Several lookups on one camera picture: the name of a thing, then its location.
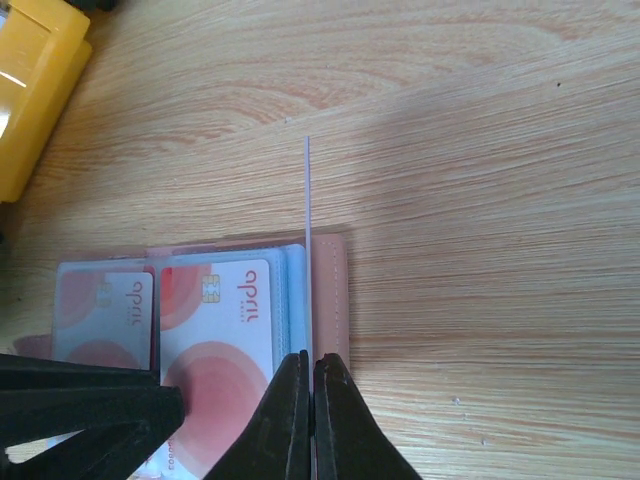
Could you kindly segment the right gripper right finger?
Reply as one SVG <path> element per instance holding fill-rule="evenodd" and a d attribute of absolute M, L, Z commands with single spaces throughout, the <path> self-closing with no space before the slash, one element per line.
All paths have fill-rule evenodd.
<path fill-rule="evenodd" d="M 314 367 L 316 472 L 319 479 L 418 479 L 376 423 L 341 357 Z"/>

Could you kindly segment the yellow bin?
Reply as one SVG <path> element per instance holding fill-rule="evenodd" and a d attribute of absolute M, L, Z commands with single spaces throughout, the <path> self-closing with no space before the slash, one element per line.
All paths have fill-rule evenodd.
<path fill-rule="evenodd" d="M 17 201 L 91 55 L 65 1 L 1 3 L 1 201 Z"/>

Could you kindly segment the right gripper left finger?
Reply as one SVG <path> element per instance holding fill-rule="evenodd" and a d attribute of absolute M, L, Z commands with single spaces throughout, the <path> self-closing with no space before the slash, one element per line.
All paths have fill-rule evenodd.
<path fill-rule="evenodd" d="M 283 359 L 247 426 L 205 477 L 310 477 L 310 381 L 305 350 Z"/>

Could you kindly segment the red white card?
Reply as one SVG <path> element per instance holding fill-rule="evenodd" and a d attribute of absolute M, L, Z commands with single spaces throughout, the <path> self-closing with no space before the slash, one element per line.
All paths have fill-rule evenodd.
<path fill-rule="evenodd" d="M 161 272 L 160 374 L 185 405 L 178 430 L 137 479 L 200 479 L 247 426 L 273 375 L 270 266 L 264 259 Z"/>
<path fill-rule="evenodd" d="M 150 368 L 153 274 L 70 270 L 58 276 L 52 358 L 129 369 Z"/>

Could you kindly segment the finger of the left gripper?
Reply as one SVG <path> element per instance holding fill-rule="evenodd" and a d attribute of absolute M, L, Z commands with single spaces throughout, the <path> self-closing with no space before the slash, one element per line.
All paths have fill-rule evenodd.
<path fill-rule="evenodd" d="M 126 479 L 183 424 L 184 402 L 158 372 L 4 354 L 1 447 L 62 436 L 4 479 Z"/>

